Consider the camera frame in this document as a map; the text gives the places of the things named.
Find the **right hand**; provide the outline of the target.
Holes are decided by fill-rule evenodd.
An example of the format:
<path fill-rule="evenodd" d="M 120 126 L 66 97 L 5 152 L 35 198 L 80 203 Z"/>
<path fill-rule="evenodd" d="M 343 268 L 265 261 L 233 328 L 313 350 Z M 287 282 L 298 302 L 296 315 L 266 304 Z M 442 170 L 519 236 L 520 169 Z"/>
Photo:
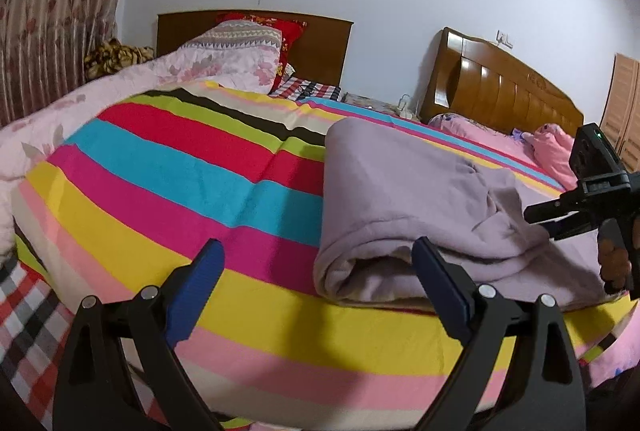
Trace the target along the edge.
<path fill-rule="evenodd" d="M 612 240 L 599 241 L 600 275 L 605 283 L 611 283 L 616 288 L 622 288 L 631 271 L 628 252 L 624 247 L 618 247 Z"/>

